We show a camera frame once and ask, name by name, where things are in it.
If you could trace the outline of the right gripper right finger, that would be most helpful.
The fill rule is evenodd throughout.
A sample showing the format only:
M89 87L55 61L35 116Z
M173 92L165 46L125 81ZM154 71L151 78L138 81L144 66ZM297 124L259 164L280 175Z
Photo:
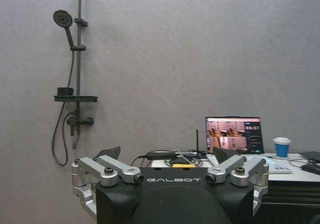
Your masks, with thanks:
M253 185L254 216L259 210L262 198L268 193L269 164L262 157L247 159L236 150L215 147L213 149L217 166L209 167L205 180L209 184L221 184L230 178L230 182L237 187Z

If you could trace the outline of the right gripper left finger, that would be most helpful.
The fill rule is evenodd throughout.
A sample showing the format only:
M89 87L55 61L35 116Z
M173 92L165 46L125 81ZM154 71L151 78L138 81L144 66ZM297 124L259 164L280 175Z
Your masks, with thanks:
M95 189L88 185L100 183L104 187L113 187L119 180L133 185L144 181L140 168L127 165L106 154L76 159L71 165L71 177L72 193L79 198L82 208L91 217L97 216L97 204Z

